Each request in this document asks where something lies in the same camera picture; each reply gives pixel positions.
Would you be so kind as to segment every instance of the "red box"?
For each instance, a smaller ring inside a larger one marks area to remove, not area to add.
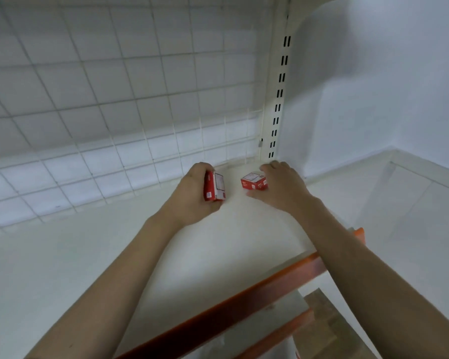
[[[268,188],[266,176],[255,172],[249,173],[244,178],[241,178],[241,185],[249,190],[266,190]]]
[[[206,171],[204,176],[204,199],[206,201],[222,201],[226,199],[223,175],[214,171]]]

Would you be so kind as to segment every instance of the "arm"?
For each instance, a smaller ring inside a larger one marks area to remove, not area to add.
[[[26,359],[102,359],[115,353],[143,289],[168,242],[184,226],[217,211],[205,202],[204,175],[209,164],[195,164],[168,201],[136,237],[52,326]]]
[[[355,239],[287,163],[273,161],[261,170],[269,189],[248,195],[298,221],[381,355],[449,359],[449,320]]]

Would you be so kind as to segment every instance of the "hand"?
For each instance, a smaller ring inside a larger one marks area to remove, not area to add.
[[[206,170],[214,171],[215,169],[204,162],[194,164],[158,212],[168,223],[177,224],[178,229],[199,222],[221,207],[222,201],[204,200]]]
[[[249,197],[263,201],[276,209],[286,211],[296,218],[306,204],[315,199],[296,170],[286,162],[271,161],[259,167],[266,175],[267,190],[250,190]]]

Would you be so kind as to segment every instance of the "small red box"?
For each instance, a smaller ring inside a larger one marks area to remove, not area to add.
[[[223,175],[214,171],[206,171],[204,176],[204,199],[206,201],[222,201],[226,199],[225,180]]]
[[[266,190],[268,182],[266,181],[266,176],[252,172],[241,178],[241,185],[249,190]]]

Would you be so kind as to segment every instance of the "forearm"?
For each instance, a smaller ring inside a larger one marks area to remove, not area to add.
[[[111,358],[163,250],[180,229],[158,212],[26,358]]]
[[[449,358],[449,321],[309,198],[296,218],[384,358]]]

